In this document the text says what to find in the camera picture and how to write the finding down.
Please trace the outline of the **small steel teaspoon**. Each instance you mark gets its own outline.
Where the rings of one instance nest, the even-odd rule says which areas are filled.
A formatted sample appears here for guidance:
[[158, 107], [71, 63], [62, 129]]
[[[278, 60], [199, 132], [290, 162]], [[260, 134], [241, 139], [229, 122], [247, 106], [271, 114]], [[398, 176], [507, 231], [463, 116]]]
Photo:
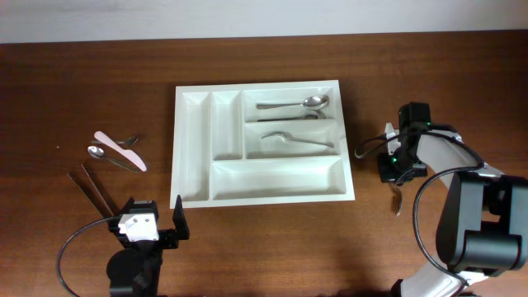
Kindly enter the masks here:
[[131, 172], [137, 172], [138, 170], [137, 169], [134, 169], [118, 160], [115, 160], [114, 158], [109, 158], [106, 156], [105, 152], [103, 151], [102, 148], [99, 148], [97, 146], [88, 146], [87, 147], [87, 151], [88, 153], [94, 157], [94, 158], [98, 158], [98, 159], [105, 159], [106, 161], [118, 166], [118, 167], [122, 167], [126, 170], [129, 170]]

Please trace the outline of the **steel fork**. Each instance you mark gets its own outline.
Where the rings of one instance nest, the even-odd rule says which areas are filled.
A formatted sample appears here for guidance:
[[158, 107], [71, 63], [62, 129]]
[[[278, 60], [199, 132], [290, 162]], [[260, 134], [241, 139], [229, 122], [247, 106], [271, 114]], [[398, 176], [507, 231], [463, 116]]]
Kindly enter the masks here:
[[[116, 141], [116, 143], [130, 146], [130, 145], [135, 144], [138, 140], [139, 140], [139, 138], [137, 136], [130, 136], [128, 139], [123, 140], [123, 141]], [[101, 144], [101, 142], [98, 141], [98, 140], [92, 140], [91, 143], [92, 144]]]
[[390, 183], [389, 186], [394, 194], [394, 214], [399, 217], [403, 207], [403, 194], [400, 188], [394, 183]]
[[317, 142], [317, 141], [307, 140], [307, 139], [299, 139], [299, 138], [294, 137], [290, 133], [282, 132], [282, 131], [276, 131], [276, 132], [271, 132], [270, 134], [265, 134], [265, 135], [262, 136], [262, 139], [275, 137], [275, 136], [276, 137], [281, 137], [283, 140], [287, 140], [287, 141], [291, 141], [291, 142], [305, 143], [305, 144], [316, 144], [316, 145], [322, 145], [322, 146], [325, 146], [325, 147], [329, 147], [329, 148], [332, 148], [332, 149], [334, 148], [333, 144], [322, 143], [322, 142]]

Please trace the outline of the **white cutlery tray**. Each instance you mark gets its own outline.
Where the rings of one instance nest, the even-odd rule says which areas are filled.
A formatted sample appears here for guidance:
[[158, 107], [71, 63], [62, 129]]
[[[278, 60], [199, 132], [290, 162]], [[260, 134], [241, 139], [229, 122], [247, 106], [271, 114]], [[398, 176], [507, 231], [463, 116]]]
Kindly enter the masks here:
[[[302, 116], [302, 106], [258, 110], [326, 95], [326, 119], [258, 122]], [[337, 80], [270, 82], [175, 89], [170, 204], [186, 208], [354, 200]], [[262, 139], [282, 131], [334, 148]]]

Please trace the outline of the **steel spoon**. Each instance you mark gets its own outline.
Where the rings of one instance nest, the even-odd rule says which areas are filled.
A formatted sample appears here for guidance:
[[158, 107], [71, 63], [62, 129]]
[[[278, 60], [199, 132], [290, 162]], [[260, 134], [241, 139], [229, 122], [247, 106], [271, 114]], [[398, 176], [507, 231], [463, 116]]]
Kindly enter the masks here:
[[273, 118], [273, 119], [260, 119], [258, 122], [269, 122], [269, 121], [286, 121], [286, 120], [321, 120], [326, 119], [327, 116], [322, 111], [313, 111], [304, 115], [286, 118]]
[[302, 106], [309, 111], [317, 111], [323, 109], [329, 103], [329, 97], [326, 95], [316, 95], [305, 98], [302, 102], [299, 103], [281, 103], [281, 104], [256, 104], [258, 110], [268, 110], [273, 108], [280, 107], [289, 107], [289, 106]]

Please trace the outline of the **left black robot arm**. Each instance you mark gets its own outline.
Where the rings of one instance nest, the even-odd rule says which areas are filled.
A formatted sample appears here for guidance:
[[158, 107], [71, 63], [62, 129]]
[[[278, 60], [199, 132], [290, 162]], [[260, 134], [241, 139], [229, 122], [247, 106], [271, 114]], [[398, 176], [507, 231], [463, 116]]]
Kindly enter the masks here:
[[153, 200], [130, 198], [116, 217], [110, 219], [108, 230], [123, 249], [116, 252], [106, 265], [111, 296], [156, 296], [163, 252], [179, 247], [190, 238], [190, 230], [177, 198], [172, 212], [172, 229], [158, 227], [158, 206]]

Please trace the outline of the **pink plastic knife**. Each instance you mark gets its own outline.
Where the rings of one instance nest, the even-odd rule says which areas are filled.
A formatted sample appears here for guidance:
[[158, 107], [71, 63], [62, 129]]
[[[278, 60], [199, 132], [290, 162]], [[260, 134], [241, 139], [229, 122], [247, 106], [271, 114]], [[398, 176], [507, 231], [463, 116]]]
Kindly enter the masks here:
[[121, 154], [129, 161], [131, 161], [135, 166], [137, 166], [142, 172], [147, 171], [147, 166], [144, 163], [143, 159], [133, 150], [122, 148], [117, 142], [111, 139], [102, 131], [96, 131], [94, 133], [94, 138], [104, 145], [114, 149], [117, 153]]

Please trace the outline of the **metal chopstick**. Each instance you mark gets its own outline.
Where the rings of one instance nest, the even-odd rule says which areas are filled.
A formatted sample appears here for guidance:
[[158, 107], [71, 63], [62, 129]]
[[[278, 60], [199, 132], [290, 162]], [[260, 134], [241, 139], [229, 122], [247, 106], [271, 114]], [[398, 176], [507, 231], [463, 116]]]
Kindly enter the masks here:
[[79, 182], [72, 173], [68, 172], [67, 176], [69, 180], [82, 192], [83, 196], [87, 199], [88, 203], [96, 210], [96, 212], [102, 218], [106, 218], [107, 215], [103, 212], [102, 208], [96, 204], [95, 200], [92, 198], [91, 192], [81, 182]]
[[81, 163], [80, 164], [81, 168], [83, 169], [83, 171], [86, 173], [87, 175], [87, 178], [89, 179], [89, 181], [91, 182], [93, 188], [95, 189], [95, 192], [97, 193], [98, 197], [100, 198], [102, 204], [105, 206], [106, 210], [108, 211], [108, 213], [111, 215], [111, 216], [114, 216], [114, 212], [112, 211], [111, 207], [107, 204], [104, 196], [102, 195], [99, 187], [97, 186], [96, 182], [95, 182], [95, 179], [93, 178], [93, 175], [90, 173], [90, 170], [84, 165], [84, 163]]

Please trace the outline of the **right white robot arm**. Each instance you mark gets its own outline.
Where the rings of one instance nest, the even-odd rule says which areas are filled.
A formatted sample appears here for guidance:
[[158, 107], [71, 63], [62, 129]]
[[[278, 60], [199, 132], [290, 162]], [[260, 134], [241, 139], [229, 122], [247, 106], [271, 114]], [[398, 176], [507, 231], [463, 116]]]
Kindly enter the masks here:
[[[427, 263], [397, 280], [393, 296], [457, 296], [472, 284], [521, 269], [527, 261], [527, 180], [489, 166], [450, 125], [435, 125], [426, 103], [398, 111], [385, 126], [387, 150], [378, 156], [380, 179], [401, 186], [427, 177], [412, 205], [412, 228]], [[419, 232], [419, 203], [436, 180], [448, 193], [436, 229], [436, 253]]]

